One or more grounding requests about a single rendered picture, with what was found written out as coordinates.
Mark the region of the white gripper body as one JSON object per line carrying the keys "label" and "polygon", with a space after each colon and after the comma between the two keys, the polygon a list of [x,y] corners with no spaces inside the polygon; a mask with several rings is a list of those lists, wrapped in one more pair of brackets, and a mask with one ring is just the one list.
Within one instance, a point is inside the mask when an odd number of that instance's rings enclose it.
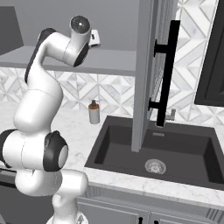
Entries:
{"label": "white gripper body", "polygon": [[94,44],[97,46],[100,46],[101,40],[100,40],[99,32],[97,30],[93,30],[93,33],[94,33]]}

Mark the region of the dark grey cabinet door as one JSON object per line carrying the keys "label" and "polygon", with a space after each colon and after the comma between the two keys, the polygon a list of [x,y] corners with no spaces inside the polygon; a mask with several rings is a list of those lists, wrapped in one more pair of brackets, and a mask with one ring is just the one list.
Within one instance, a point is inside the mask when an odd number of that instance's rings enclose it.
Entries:
{"label": "dark grey cabinet door", "polygon": [[0,55],[24,45],[18,17],[13,6],[0,6]]}

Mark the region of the grey soap dispenser, orange collar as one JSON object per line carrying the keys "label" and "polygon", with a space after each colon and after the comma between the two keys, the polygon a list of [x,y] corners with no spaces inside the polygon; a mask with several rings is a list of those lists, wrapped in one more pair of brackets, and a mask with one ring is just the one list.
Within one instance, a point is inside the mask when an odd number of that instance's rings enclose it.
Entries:
{"label": "grey soap dispenser, orange collar", "polygon": [[91,124],[100,122],[100,106],[96,100],[92,100],[88,105],[89,121]]}

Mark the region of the grey tap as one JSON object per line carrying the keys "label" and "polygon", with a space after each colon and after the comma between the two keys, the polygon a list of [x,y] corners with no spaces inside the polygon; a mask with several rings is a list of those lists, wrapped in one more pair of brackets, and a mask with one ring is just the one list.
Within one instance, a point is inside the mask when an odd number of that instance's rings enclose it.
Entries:
{"label": "grey tap", "polygon": [[166,121],[174,121],[175,120],[176,109],[172,108],[171,113],[165,116]]}

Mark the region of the black sink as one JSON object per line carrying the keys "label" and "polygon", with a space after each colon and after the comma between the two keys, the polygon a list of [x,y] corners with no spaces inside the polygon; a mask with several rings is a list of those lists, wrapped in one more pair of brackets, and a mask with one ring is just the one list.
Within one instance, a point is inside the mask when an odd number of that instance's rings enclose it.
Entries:
{"label": "black sink", "polygon": [[224,191],[224,153],[213,128],[149,122],[143,146],[131,150],[132,120],[108,116],[86,167]]}

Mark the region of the grey base cupboard door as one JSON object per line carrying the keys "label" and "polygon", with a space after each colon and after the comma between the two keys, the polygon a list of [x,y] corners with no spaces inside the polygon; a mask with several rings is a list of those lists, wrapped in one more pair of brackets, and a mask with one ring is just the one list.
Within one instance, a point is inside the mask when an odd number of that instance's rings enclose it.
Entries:
{"label": "grey base cupboard door", "polygon": [[224,224],[224,212],[212,219],[190,214],[151,212],[149,224]]}
{"label": "grey base cupboard door", "polygon": [[77,201],[88,224],[138,224],[139,217],[143,217],[143,224],[148,224],[148,212],[141,209],[94,199],[78,198]]}

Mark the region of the dark grey dishwasher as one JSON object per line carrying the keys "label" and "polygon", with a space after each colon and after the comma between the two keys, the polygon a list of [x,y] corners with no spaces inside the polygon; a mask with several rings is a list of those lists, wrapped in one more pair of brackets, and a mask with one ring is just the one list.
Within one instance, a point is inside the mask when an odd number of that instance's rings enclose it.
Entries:
{"label": "dark grey dishwasher", "polygon": [[0,169],[0,224],[46,224],[53,216],[52,197],[31,197],[15,186],[14,171]]}

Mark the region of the grey wall cabinet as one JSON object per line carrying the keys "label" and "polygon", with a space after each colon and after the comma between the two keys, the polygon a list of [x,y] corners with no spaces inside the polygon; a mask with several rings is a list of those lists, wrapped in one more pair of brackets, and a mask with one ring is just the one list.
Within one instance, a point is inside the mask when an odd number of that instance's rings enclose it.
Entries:
{"label": "grey wall cabinet", "polygon": [[101,45],[90,49],[80,66],[47,58],[44,68],[87,74],[135,74],[139,0],[0,0],[1,10],[7,6],[14,11],[5,16],[3,26],[19,29],[23,45],[1,54],[0,67],[27,67],[42,30],[51,27],[68,36],[70,19],[82,15],[99,32]]}

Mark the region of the black wall cabinet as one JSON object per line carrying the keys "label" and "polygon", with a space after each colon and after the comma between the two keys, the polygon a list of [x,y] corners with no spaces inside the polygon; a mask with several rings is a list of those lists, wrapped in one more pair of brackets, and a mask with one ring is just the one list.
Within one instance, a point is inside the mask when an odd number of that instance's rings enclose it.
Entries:
{"label": "black wall cabinet", "polygon": [[219,0],[194,103],[224,108],[224,0]]}

